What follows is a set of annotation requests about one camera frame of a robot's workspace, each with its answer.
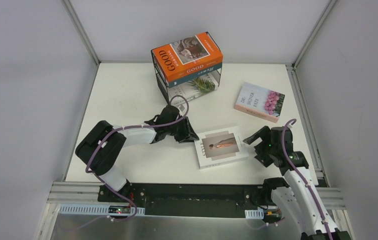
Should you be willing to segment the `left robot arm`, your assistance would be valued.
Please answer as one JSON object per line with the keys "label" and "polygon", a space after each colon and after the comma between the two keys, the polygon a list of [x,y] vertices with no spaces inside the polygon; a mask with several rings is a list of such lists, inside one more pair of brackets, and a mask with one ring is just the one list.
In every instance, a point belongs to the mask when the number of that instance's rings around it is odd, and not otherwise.
{"label": "left robot arm", "polygon": [[188,117],[172,105],[163,108],[160,114],[140,125],[114,127],[105,120],[99,121],[77,145],[75,155],[88,169],[111,187],[110,195],[117,202],[129,198],[129,181],[120,172],[115,162],[124,147],[154,144],[166,136],[178,143],[193,143],[199,140]]}

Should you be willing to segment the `pink floral Designer Fate book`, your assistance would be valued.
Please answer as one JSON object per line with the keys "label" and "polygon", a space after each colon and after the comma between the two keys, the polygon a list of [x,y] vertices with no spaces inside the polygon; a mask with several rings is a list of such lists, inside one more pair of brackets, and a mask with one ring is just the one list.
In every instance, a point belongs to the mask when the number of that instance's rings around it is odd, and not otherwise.
{"label": "pink floral Designer Fate book", "polygon": [[277,123],[285,97],[283,93],[244,82],[233,108],[271,123]]}

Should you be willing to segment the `teal Humor book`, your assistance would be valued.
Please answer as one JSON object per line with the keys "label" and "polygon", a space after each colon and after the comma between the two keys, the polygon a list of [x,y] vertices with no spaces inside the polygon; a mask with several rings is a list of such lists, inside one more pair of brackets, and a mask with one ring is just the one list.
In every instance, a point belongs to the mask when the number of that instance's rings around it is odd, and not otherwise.
{"label": "teal Humor book", "polygon": [[165,85],[168,88],[173,88],[175,86],[181,85],[183,83],[186,83],[188,81],[191,81],[191,80],[193,80],[193,79],[195,79],[197,77],[201,77],[201,76],[206,75],[206,74],[212,74],[213,78],[218,83],[220,83],[220,81],[221,81],[222,67],[223,67],[223,64],[222,63],[218,63],[218,64],[216,64],[214,66],[209,66],[209,67],[207,67],[206,69],[203,69],[203,70],[193,71],[189,75],[183,76],[183,77],[178,78],[177,80],[173,80],[171,82],[166,82],[166,80],[164,80],[164,83],[165,83]]}

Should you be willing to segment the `aluminium frame rail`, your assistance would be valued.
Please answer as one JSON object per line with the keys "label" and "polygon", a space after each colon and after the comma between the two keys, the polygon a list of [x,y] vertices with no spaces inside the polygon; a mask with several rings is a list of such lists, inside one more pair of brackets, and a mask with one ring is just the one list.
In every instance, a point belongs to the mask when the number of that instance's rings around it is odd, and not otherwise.
{"label": "aluminium frame rail", "polygon": [[[49,203],[60,204],[62,214],[136,216],[261,218],[277,207],[260,185],[131,183],[127,199],[96,182],[55,182]],[[137,209],[129,204],[133,201]]]}

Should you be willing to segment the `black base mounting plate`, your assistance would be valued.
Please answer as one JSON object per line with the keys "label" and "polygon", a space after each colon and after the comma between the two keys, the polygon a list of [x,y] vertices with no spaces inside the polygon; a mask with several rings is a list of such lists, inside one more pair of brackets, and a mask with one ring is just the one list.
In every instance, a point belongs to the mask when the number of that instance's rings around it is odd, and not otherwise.
{"label": "black base mounting plate", "polygon": [[282,211],[272,202],[271,188],[232,184],[130,183],[117,196],[101,185],[97,200],[123,203],[131,200],[147,216],[257,218],[266,223],[282,219]]}

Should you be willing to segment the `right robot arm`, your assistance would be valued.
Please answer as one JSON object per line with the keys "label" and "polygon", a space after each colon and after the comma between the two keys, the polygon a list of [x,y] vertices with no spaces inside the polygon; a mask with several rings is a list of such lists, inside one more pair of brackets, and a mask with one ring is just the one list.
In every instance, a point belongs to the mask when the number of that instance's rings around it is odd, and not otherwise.
{"label": "right robot arm", "polygon": [[330,217],[313,183],[308,161],[295,151],[289,127],[262,127],[243,142],[254,146],[255,159],[264,167],[275,165],[281,177],[263,181],[256,203],[276,205],[286,218],[297,224],[301,240],[349,240],[350,234],[339,229]]}

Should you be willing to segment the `orange Good Morning book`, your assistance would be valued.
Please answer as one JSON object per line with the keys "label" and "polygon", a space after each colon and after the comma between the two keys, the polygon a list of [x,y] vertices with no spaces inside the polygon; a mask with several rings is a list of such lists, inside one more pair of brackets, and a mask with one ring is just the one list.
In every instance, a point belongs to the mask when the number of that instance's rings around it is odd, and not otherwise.
{"label": "orange Good Morning book", "polygon": [[202,32],[151,50],[167,82],[223,62],[223,54],[209,32]]}

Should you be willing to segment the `white Style magazine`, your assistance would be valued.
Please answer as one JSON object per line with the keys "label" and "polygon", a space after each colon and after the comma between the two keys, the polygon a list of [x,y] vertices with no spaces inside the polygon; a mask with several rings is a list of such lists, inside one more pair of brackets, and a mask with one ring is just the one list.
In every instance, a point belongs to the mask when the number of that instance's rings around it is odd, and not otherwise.
{"label": "white Style magazine", "polygon": [[205,131],[194,141],[199,169],[207,169],[247,160],[249,152],[236,125]]}

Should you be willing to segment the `white Singularity book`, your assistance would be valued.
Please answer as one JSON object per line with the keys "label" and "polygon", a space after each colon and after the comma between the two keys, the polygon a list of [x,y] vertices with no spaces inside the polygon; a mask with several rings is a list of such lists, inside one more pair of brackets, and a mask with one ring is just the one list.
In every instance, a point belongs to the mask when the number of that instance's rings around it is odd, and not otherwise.
{"label": "white Singularity book", "polygon": [[192,80],[179,84],[177,86],[168,89],[168,97],[170,104],[172,106],[178,107],[185,103],[181,97],[176,97],[176,95],[183,96],[188,102],[206,95],[210,92],[217,90],[219,87],[219,82],[211,73],[198,76]]}

